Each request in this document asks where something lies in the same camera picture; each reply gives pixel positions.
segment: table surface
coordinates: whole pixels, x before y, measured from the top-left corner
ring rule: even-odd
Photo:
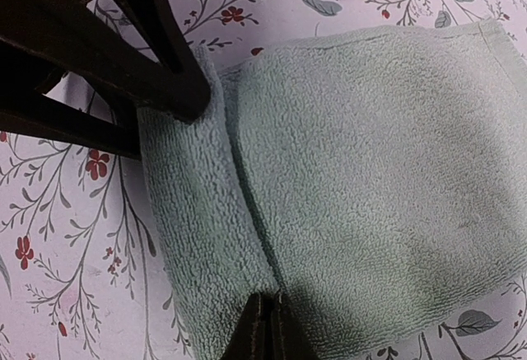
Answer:
[[[527,0],[170,0],[218,68],[290,39],[378,25],[501,21],[527,54]],[[110,0],[90,9],[145,54]],[[79,77],[50,94],[108,115]],[[0,360],[191,358],[138,163],[0,132]],[[516,360],[527,353],[526,277],[445,323],[361,360]]]

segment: tablecloth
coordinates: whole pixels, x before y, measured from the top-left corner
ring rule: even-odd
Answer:
[[[368,26],[501,21],[525,58],[527,0],[170,0],[219,68],[290,39]],[[152,56],[110,0],[89,5]],[[69,75],[51,93],[110,117]],[[192,342],[166,279],[139,163],[0,132],[0,360],[185,359]],[[440,325],[361,360],[521,359],[527,274]]]

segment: folded towel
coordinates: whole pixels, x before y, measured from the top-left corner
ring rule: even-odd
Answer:
[[[166,265],[198,359],[253,292],[348,359],[527,269],[527,69],[495,21],[267,49],[186,126],[140,110]]]

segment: floral tablecloth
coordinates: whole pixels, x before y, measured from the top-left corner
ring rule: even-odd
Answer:
[[[190,44],[219,68],[266,46],[356,28],[502,21],[527,54],[527,0],[170,0]],[[110,0],[102,21],[148,47]],[[109,116],[79,77],[51,96]],[[0,360],[183,359],[192,343],[163,269],[138,163],[0,132]],[[361,360],[527,356],[527,277]]]

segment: terry cloth fabric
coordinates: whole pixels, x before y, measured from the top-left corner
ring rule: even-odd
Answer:
[[[139,118],[198,359],[253,292],[281,288],[348,360],[527,269],[527,70],[495,21],[292,41],[219,74],[196,54],[207,113]]]

